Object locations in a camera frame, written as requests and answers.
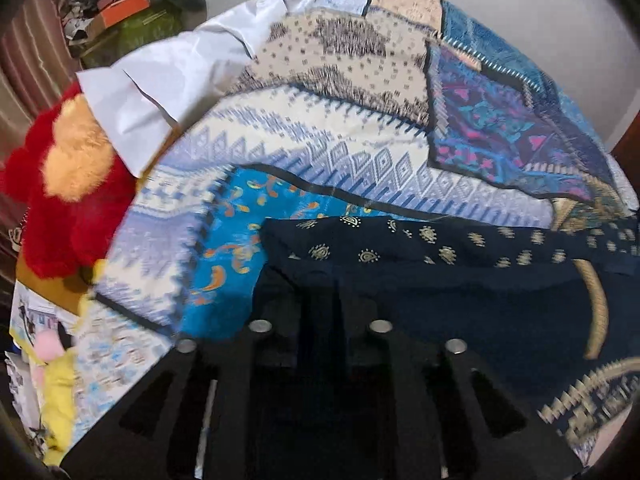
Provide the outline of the blue patchwork bedspread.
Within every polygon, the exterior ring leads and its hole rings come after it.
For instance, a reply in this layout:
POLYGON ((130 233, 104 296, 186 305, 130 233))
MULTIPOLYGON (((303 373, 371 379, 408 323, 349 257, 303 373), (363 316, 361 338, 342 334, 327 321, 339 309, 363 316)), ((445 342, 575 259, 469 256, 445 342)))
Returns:
POLYGON ((638 221, 601 140, 526 55, 444 0, 311 3, 154 157, 81 303, 73 440, 183 339, 272 330, 264 221, 574 233, 638 221))

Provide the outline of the red striped curtain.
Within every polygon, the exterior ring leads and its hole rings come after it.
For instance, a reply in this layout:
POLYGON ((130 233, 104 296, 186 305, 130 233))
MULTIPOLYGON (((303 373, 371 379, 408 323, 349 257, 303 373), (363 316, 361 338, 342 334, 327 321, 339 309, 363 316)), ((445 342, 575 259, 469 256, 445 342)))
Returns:
POLYGON ((1 0, 1 157, 19 148, 38 116, 79 70, 63 34, 61 0, 1 0))

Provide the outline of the orange shoe box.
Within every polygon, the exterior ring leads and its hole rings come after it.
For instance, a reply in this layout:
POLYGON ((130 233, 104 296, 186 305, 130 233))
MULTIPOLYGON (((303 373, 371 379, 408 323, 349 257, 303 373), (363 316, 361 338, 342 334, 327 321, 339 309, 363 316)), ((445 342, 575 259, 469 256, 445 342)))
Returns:
POLYGON ((110 28, 134 14, 146 10, 150 0, 118 0, 106 6, 99 14, 102 28, 110 28))

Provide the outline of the white pillow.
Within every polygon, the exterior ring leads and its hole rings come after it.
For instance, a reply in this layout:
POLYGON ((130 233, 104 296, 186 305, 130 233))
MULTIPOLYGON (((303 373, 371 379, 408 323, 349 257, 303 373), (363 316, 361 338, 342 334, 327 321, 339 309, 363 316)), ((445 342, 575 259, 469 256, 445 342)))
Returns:
POLYGON ((111 66, 79 72, 93 115, 130 174, 141 176, 172 128, 193 124, 226 93, 273 23, 313 2, 248 0, 111 66))

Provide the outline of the red plush toy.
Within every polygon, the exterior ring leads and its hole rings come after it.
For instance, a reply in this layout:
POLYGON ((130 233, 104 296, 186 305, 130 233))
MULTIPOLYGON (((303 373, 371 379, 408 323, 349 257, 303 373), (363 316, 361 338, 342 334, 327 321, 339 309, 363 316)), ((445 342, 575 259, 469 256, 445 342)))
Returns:
POLYGON ((38 278, 66 278, 104 258, 136 191, 78 82, 1 169, 1 192, 27 207, 21 254, 38 278))

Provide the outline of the navy patterned hooded garment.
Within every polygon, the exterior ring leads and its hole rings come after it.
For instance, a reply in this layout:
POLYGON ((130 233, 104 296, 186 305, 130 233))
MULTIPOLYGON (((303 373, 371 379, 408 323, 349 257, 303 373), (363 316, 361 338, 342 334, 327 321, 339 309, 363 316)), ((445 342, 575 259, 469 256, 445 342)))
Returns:
POLYGON ((256 314, 299 358, 346 356, 375 318, 463 340, 586 465, 639 395, 636 222, 574 233, 393 217, 264 221, 256 314))

